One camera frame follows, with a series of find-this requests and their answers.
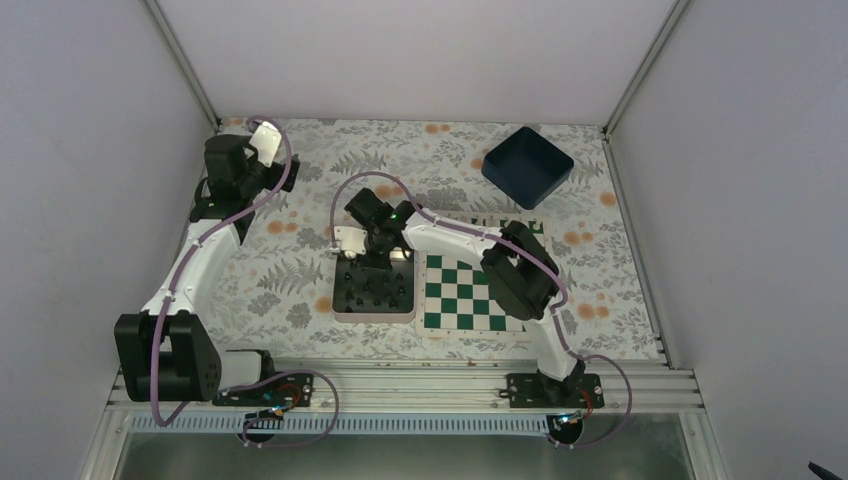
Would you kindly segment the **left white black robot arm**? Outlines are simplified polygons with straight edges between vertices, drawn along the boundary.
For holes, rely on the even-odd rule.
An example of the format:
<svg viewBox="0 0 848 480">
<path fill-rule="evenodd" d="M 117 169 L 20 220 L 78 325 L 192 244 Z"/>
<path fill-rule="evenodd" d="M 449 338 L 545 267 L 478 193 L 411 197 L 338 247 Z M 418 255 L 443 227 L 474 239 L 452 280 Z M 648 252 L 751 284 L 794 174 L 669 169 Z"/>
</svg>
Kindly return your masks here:
<svg viewBox="0 0 848 480">
<path fill-rule="evenodd" d="M 114 327 L 125 387 L 135 402 L 209 401 L 235 374 L 225 368 L 203 319 L 256 209 L 291 191 L 300 166 L 287 136 L 268 123 L 251 136 L 211 137 L 204 162 L 178 258 L 154 296 Z"/>
</svg>

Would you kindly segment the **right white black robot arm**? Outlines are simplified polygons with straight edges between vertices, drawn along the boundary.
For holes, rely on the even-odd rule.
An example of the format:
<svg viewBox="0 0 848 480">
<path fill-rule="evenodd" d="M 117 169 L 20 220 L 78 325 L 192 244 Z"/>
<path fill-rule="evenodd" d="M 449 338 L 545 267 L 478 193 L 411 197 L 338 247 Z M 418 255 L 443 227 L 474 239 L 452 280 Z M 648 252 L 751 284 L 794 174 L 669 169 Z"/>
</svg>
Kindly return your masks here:
<svg viewBox="0 0 848 480">
<path fill-rule="evenodd" d="M 578 397 L 585 364 L 567 347 L 556 317 L 567 293 L 557 265 L 525 224 L 474 225 L 409 200 L 392 206 L 368 188 L 357 192 L 344 210 L 359 224 L 364 238 L 336 245 L 342 254 L 367 266 L 386 269 L 391 252 L 403 249 L 450 257 L 480 269 L 498 306 L 523 322 L 535 348 L 539 391 L 532 402 L 565 407 Z"/>
</svg>

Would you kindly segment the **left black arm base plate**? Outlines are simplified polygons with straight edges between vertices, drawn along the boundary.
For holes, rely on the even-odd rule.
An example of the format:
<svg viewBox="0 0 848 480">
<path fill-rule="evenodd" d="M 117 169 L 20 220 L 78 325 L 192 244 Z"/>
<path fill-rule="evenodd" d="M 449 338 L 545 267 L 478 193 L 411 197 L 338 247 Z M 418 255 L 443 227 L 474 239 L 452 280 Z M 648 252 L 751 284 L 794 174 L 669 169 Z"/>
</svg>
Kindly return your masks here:
<svg viewBox="0 0 848 480">
<path fill-rule="evenodd" d="M 289 374 L 260 387 L 219 394 L 212 400 L 212 404 L 273 409 L 309 407 L 313 383 L 313 374 Z"/>
</svg>

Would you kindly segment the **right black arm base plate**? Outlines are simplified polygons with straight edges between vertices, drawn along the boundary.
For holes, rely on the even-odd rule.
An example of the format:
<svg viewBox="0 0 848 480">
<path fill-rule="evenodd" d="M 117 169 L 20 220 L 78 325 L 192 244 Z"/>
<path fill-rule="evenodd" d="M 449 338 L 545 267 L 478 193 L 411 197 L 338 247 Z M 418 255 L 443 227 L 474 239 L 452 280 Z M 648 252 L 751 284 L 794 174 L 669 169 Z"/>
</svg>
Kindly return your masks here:
<svg viewBox="0 0 848 480">
<path fill-rule="evenodd" d="M 603 408 L 605 399 L 600 377 L 582 373 L 565 381 L 554 381 L 541 373 L 512 373 L 498 396 L 513 409 Z"/>
</svg>

